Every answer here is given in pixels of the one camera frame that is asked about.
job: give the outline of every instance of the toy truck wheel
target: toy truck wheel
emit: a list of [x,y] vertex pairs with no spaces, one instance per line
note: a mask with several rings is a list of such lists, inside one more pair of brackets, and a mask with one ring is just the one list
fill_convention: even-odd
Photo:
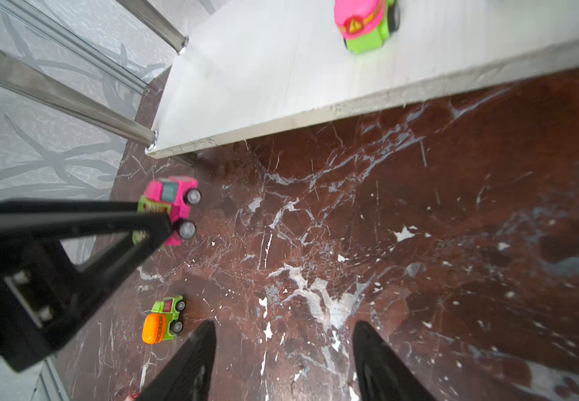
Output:
[[171,323],[170,328],[171,328],[171,331],[178,334],[178,333],[182,332],[182,322],[180,320],[175,320]]
[[388,8],[388,30],[396,32],[401,22],[400,11],[398,5],[395,3]]
[[184,201],[189,206],[193,206],[199,204],[201,198],[200,191],[197,188],[192,188],[185,194]]
[[196,235],[196,224],[189,220],[183,221],[178,227],[178,235],[182,239],[192,239]]

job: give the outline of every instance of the white shelf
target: white shelf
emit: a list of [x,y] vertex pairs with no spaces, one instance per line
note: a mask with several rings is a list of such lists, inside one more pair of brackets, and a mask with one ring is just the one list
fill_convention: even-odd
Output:
[[334,1],[233,0],[174,60],[156,158],[579,67],[579,1],[401,0],[350,54]]

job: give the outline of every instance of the toy car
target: toy car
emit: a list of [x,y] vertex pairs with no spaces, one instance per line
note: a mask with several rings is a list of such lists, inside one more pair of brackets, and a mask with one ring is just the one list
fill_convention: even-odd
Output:
[[182,295],[168,296],[162,301],[156,301],[150,313],[144,318],[142,326],[142,341],[147,344],[157,344],[163,340],[173,340],[176,334],[182,332],[181,312],[185,309]]
[[[147,189],[138,201],[139,213],[167,213],[175,232],[167,238],[165,245],[177,246],[183,239],[196,235],[196,224],[189,221],[191,206],[200,203],[201,195],[198,181],[184,176],[158,178],[149,182]],[[140,242],[144,233],[134,232],[133,243]]]
[[377,49],[398,29],[396,0],[336,0],[334,22],[353,53]]

